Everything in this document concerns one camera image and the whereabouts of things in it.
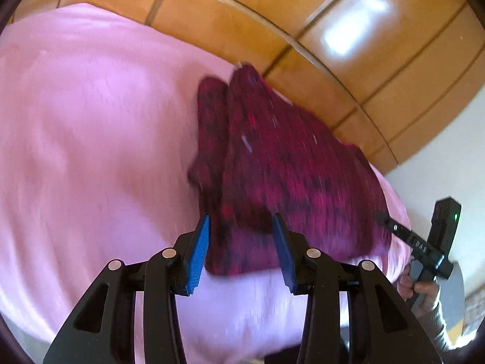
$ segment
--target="white wall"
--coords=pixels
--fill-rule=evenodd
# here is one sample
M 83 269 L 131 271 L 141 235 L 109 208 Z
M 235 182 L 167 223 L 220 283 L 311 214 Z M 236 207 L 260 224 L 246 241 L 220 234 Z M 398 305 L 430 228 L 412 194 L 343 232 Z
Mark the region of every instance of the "white wall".
M 407 207 L 413 230 L 427 237 L 435 201 L 462 204 L 450 258 L 469 294 L 485 283 L 485 87 L 425 148 L 387 176 Z

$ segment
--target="human hand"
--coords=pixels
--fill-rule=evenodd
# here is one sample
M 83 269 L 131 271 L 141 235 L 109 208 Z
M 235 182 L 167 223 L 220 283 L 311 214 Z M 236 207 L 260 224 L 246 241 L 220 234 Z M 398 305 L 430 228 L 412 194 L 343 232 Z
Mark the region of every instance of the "human hand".
M 407 300 L 413 296 L 414 293 L 425 294 L 423 303 L 419 308 L 416 309 L 416 317 L 425 315 L 431 312 L 440 301 L 440 285 L 436 282 L 417 282 L 414 281 L 409 276 L 409 271 L 411 270 L 411 265 L 407 265 L 404 268 L 403 273 L 399 277 L 397 283 L 397 291 L 399 295 Z

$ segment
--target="silver screw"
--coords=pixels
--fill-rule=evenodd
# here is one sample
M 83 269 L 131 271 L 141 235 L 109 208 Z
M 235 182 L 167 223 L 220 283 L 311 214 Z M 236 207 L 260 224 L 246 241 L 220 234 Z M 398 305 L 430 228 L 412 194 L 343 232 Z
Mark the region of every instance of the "silver screw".
M 318 249 L 310 248 L 306 251 L 306 255 L 312 259 L 318 259 L 321 256 L 321 252 Z
M 375 265 L 373 262 L 369 260 L 365 260 L 362 262 L 362 268 L 365 269 L 366 271 L 372 271 L 375 268 Z
M 177 251 L 173 248 L 165 249 L 162 252 L 162 256 L 164 256 L 166 259 L 171 259 L 172 257 L 175 257 L 176 255 L 177 255 Z
M 110 261 L 110 263 L 108 264 L 108 268 L 111 271 L 116 271 L 120 267 L 121 267 L 121 261 L 120 260 L 113 260 L 113 261 Z

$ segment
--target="pink tablecloth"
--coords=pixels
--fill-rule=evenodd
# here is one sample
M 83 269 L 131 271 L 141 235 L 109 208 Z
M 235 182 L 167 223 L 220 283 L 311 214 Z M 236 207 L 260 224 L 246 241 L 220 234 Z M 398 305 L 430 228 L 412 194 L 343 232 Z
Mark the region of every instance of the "pink tablecloth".
M 232 65 L 87 4 L 42 13 L 0 37 L 0 311 L 52 341 L 105 264 L 145 261 L 198 220 L 186 172 L 195 94 Z M 404 206 L 377 173 L 391 215 Z M 409 250 L 373 259 L 394 280 Z M 142 360 L 141 301 L 137 360 Z M 281 272 L 202 274 L 178 298 L 189 363 L 232 363 L 301 339 L 306 298 Z M 346 302 L 342 322 L 348 321 Z

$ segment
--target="plaid fabric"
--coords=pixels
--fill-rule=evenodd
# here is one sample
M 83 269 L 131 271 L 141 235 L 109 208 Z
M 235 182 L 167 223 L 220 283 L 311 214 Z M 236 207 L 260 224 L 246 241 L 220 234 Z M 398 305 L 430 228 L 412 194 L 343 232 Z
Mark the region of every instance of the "plaid fabric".
M 271 217 L 337 261 L 384 255 L 391 235 L 373 215 L 387 210 L 357 147 L 281 99 L 250 65 L 229 87 L 205 79 L 198 93 L 199 153 L 189 178 L 212 218 L 206 268 L 234 275 L 278 267 Z

